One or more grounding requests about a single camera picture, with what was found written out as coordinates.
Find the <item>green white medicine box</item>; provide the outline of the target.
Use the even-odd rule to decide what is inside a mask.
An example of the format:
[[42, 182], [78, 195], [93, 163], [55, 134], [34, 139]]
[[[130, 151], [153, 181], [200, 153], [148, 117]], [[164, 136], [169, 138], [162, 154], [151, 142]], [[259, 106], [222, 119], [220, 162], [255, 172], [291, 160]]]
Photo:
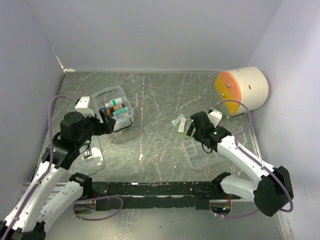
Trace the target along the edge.
[[187, 135], [187, 133], [186, 133], [186, 132], [184, 132], [182, 135], [183, 135], [183, 138], [184, 138], [185, 140], [187, 140], [187, 139], [190, 139], [190, 138], [191, 138], [191, 136]]

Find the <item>brown bottle orange label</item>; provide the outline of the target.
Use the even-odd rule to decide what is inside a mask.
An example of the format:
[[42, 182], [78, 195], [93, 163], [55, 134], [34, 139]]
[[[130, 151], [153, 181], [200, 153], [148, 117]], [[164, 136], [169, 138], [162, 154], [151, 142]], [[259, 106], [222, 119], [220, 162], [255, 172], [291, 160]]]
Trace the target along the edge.
[[113, 107], [110, 107], [110, 108], [108, 108], [107, 110], [106, 110], [106, 112], [107, 112], [107, 114], [112, 114], [113, 112], [115, 112], [115, 111], [118, 111], [118, 110], [120, 110], [120, 109], [122, 109], [122, 108], [124, 108], [125, 106], [124, 106], [124, 104], [122, 103], [122, 104], [119, 104], [119, 105], [116, 105], [116, 106], [113, 106]]

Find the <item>teal cartoon plaster packet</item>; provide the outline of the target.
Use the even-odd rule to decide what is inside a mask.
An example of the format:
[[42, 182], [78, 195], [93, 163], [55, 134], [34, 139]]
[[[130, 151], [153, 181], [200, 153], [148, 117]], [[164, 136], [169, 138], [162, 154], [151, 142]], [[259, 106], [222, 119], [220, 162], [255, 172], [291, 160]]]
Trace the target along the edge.
[[132, 108], [129, 106], [126, 106], [124, 108], [121, 108], [115, 112], [113, 112], [113, 116], [116, 119], [120, 119], [120, 118], [125, 118], [127, 116], [129, 116], [132, 113]]

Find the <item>clear compartment tray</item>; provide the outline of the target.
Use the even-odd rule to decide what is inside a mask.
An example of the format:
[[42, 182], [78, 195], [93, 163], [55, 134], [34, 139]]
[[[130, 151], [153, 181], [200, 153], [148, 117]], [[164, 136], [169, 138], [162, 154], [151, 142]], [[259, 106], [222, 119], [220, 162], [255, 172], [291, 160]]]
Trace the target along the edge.
[[218, 152], [210, 150], [193, 138], [185, 139], [182, 142], [182, 146], [185, 150], [187, 159], [192, 169], [200, 170], [208, 166], [225, 161], [227, 158]]

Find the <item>clear plastic medicine box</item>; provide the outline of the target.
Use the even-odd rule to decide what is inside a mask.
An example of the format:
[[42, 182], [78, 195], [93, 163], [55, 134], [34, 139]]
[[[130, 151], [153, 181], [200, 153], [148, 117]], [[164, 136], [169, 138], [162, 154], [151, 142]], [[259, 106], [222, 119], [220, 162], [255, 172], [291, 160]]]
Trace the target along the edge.
[[134, 124], [134, 110], [120, 85], [108, 87], [92, 95], [97, 110], [114, 119], [113, 132], [120, 132]]

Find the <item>white bottle green label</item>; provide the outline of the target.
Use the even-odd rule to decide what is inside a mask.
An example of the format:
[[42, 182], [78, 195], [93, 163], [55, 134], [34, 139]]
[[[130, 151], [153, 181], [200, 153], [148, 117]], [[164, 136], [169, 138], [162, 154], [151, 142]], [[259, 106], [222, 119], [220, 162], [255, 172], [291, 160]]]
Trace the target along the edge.
[[121, 97], [117, 97], [115, 99], [110, 100], [109, 102], [106, 102], [104, 105], [106, 108], [112, 108], [114, 106], [122, 104], [124, 101]]

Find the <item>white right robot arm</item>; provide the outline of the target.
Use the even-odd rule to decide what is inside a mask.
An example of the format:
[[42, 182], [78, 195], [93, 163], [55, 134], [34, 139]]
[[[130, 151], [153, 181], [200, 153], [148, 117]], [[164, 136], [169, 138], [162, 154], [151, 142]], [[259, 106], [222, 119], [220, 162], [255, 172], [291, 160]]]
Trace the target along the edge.
[[268, 217], [278, 211], [290, 213], [293, 210], [294, 193], [285, 167], [274, 167], [258, 158], [238, 142], [237, 136], [223, 126], [215, 126], [204, 111], [191, 115], [190, 119], [187, 136], [198, 142], [205, 153], [225, 156], [250, 178], [244, 180], [223, 172], [212, 180], [204, 195], [214, 195], [218, 199], [234, 195], [250, 200]]

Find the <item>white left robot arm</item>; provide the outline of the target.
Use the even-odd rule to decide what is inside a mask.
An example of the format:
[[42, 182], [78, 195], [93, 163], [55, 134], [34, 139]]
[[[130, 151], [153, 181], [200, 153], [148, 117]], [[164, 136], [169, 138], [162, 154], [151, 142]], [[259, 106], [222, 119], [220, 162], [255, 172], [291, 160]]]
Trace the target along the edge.
[[92, 178], [75, 173], [54, 198], [48, 200], [53, 188], [68, 172], [80, 155], [82, 146], [93, 136], [111, 134], [116, 120], [104, 111], [102, 119], [72, 111], [64, 115], [60, 131], [45, 150], [36, 175], [26, 192], [0, 223], [3, 240], [43, 240], [52, 224], [76, 200], [91, 201], [94, 195]]

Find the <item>white teal swab packet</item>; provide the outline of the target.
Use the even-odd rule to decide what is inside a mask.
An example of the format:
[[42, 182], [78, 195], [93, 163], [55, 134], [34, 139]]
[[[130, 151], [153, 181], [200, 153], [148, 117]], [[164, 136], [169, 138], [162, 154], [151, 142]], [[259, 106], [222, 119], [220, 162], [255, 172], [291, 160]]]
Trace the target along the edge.
[[185, 118], [185, 115], [183, 113], [181, 113], [176, 119], [171, 121], [171, 124], [173, 126], [176, 126], [178, 123], [180, 123], [180, 121]]

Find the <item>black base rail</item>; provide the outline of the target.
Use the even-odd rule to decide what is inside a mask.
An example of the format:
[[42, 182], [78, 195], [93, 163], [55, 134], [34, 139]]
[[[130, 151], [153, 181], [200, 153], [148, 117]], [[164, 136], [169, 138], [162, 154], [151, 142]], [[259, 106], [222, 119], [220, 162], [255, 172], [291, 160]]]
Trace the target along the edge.
[[123, 209], [194, 208], [209, 210], [214, 201], [226, 202], [228, 195], [212, 181], [93, 182], [91, 193], [76, 202], [95, 201], [96, 211]]

